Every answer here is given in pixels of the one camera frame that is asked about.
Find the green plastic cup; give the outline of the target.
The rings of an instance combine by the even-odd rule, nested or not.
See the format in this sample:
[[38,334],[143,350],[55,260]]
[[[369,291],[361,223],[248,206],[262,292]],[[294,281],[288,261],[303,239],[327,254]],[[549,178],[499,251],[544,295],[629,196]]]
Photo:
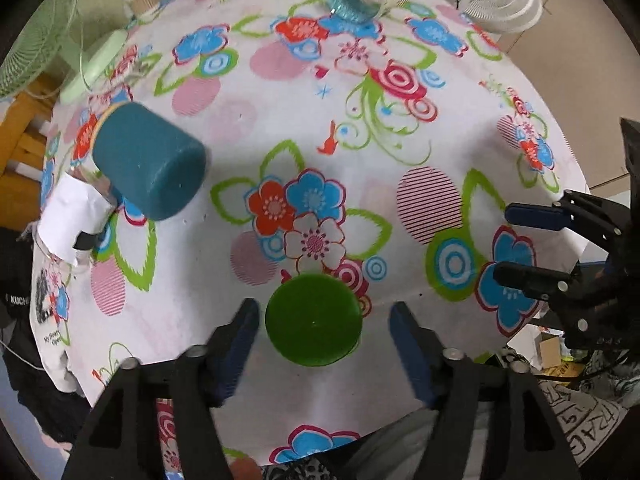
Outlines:
[[326,274],[302,274],[282,284],[265,312],[268,337],[297,365],[331,365],[358,344],[362,314],[356,295]]

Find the white paper wrapped cup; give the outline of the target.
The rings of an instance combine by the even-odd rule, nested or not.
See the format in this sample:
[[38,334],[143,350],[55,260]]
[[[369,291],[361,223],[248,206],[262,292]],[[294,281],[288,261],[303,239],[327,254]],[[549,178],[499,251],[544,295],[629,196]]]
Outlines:
[[107,177],[63,172],[37,224],[37,240],[50,258],[86,266],[116,205]]

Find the black jacket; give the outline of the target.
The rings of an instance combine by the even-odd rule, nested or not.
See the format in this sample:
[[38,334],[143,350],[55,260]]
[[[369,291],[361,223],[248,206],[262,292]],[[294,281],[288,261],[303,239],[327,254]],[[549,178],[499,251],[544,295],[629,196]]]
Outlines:
[[32,245],[1,230],[1,353],[17,401],[34,416],[44,442],[70,455],[90,411],[86,399],[63,392],[44,370],[29,323]]

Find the floral tablecloth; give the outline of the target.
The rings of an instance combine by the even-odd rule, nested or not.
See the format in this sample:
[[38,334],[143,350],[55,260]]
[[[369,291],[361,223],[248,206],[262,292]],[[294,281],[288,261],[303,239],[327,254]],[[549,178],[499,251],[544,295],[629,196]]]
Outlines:
[[[216,414],[232,455],[298,460],[414,411],[387,328],[395,301],[484,358],[539,308],[497,284],[496,264],[568,271],[586,246],[504,218],[587,182],[535,87],[444,0],[404,0],[367,25],[323,0],[164,3],[130,27],[98,92],[55,105],[44,202],[63,172],[98,169],[93,131],[121,102],[201,141],[207,168],[175,216],[122,198],[89,263],[60,264],[76,393],[95,401],[122,360],[173,359],[253,298],[260,330]],[[270,297],[302,274],[337,278],[360,305],[358,344],[331,365],[290,362],[266,332]]]

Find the teal sleeved bottle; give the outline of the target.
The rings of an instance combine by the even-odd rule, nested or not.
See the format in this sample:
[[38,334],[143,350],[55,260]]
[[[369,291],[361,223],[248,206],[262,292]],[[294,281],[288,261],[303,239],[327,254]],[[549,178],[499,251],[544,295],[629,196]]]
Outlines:
[[154,221],[182,211],[207,168],[201,141],[136,102],[118,103],[101,116],[91,156],[122,197]]

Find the wooden chair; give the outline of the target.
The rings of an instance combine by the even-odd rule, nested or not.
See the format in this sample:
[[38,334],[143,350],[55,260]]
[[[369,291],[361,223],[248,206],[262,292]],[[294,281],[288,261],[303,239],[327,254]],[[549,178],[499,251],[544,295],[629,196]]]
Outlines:
[[58,81],[39,75],[9,102],[1,113],[1,226],[21,231],[39,217],[40,183],[20,174],[43,168],[46,136],[36,126],[39,119],[50,120],[58,97]]

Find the green desk fan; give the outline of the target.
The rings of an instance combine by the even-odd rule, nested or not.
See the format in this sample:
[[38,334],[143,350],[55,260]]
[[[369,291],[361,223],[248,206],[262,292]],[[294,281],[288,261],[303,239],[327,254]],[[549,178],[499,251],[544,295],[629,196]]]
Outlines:
[[57,56],[72,70],[62,84],[60,101],[70,104],[98,92],[98,81],[122,52],[127,32],[116,29],[85,48],[70,29],[82,18],[78,0],[44,0],[17,36],[1,64],[1,96],[25,91]]

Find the cotton swab container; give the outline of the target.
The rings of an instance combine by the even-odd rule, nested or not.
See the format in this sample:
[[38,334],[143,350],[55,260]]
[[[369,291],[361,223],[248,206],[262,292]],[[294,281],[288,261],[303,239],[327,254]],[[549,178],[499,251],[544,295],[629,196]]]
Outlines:
[[160,0],[124,0],[125,6],[136,18],[157,11]]

